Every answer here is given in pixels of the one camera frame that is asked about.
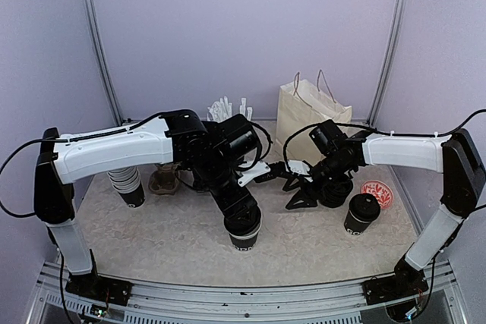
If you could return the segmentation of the black paper coffee cup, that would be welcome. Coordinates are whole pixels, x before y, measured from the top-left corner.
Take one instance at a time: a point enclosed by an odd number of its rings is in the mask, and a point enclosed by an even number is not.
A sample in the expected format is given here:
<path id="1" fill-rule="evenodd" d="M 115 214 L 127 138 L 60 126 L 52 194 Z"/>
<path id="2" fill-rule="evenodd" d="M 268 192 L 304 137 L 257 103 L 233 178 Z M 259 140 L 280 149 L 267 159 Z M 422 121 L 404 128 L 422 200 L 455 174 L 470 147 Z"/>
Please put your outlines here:
<path id="1" fill-rule="evenodd" d="M 351 235 L 361 235 L 380 215 L 380 204 L 369 193 L 354 195 L 349 202 L 349 210 L 343 223 L 344 229 Z"/>

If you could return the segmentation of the black plastic cup lid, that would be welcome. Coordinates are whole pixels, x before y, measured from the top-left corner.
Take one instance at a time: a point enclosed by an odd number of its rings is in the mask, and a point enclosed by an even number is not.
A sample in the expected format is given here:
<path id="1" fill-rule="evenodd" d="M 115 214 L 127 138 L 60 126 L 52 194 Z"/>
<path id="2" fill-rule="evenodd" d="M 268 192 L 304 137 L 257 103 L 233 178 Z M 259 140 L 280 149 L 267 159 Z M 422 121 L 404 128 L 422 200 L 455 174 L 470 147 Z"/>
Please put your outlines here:
<path id="1" fill-rule="evenodd" d="M 369 193 L 354 195 L 349 202 L 349 211 L 362 222 L 372 222 L 380 215 L 380 205 L 377 199 Z"/>

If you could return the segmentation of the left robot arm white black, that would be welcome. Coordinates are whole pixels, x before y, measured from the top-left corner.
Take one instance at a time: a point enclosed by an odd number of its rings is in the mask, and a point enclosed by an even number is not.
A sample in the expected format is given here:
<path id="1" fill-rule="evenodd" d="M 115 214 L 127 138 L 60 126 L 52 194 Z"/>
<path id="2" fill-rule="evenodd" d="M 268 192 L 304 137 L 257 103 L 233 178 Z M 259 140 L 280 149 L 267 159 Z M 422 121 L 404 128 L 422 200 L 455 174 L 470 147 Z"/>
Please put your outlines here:
<path id="1" fill-rule="evenodd" d="M 34 212 L 46 224 L 77 286 L 90 297 L 106 290 L 106 280 L 77 225 L 74 183 L 106 173 L 125 203 L 144 203 L 141 165 L 175 164 L 190 170 L 208 189 L 223 214 L 233 246 L 250 250 L 261 227 L 261 212 L 247 189 L 260 152 L 253 125 L 243 115 L 222 122 L 202 121 L 191 110 L 162 112 L 135 124 L 90 134 L 44 133 L 34 176 Z"/>

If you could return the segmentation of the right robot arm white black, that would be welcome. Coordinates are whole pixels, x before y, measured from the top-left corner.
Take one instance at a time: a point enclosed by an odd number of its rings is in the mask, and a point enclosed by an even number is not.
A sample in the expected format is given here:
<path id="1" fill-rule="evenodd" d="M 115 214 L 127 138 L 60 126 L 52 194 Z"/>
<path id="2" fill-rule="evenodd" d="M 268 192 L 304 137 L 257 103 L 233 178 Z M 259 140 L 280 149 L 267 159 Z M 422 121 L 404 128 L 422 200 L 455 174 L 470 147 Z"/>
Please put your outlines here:
<path id="1" fill-rule="evenodd" d="M 368 165 L 391 165 L 435 171 L 443 176 L 443 195 L 417 241 L 407 250 L 385 279 L 369 280 L 370 288 L 388 287 L 403 297 L 412 289 L 426 289 L 424 267 L 457 236 L 465 220 L 481 207 L 485 167 L 469 132 L 463 127 L 444 134 L 388 134 L 370 127 L 347 136 L 334 121 L 306 126 L 314 145 L 324 158 L 293 178 L 302 181 L 301 190 L 310 204 L 313 191 L 327 186 L 340 175 Z"/>

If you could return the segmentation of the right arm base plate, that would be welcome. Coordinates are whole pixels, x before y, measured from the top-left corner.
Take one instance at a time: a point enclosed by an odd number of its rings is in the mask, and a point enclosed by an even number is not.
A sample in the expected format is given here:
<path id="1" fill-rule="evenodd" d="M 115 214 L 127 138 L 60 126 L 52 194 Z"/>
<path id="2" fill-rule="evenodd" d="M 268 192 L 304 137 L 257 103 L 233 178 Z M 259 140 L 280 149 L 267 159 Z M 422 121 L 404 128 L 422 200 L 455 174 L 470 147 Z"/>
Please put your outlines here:
<path id="1" fill-rule="evenodd" d="M 388 301 L 411 297 L 429 289 L 424 278 L 417 278 L 412 282 L 403 281 L 396 275 L 382 278 L 372 278 L 362 283 L 367 305 L 381 304 Z"/>

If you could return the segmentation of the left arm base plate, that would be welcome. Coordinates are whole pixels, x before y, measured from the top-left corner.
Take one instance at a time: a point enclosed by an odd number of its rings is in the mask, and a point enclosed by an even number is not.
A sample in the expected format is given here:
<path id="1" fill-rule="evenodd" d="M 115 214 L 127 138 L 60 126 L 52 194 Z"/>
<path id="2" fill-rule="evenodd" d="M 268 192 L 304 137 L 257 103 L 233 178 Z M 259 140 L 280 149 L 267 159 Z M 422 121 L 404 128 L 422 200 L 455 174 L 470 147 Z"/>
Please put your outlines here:
<path id="1" fill-rule="evenodd" d="M 126 307 L 133 285 L 131 282 L 105 276 L 72 275 L 66 291 L 80 297 Z"/>

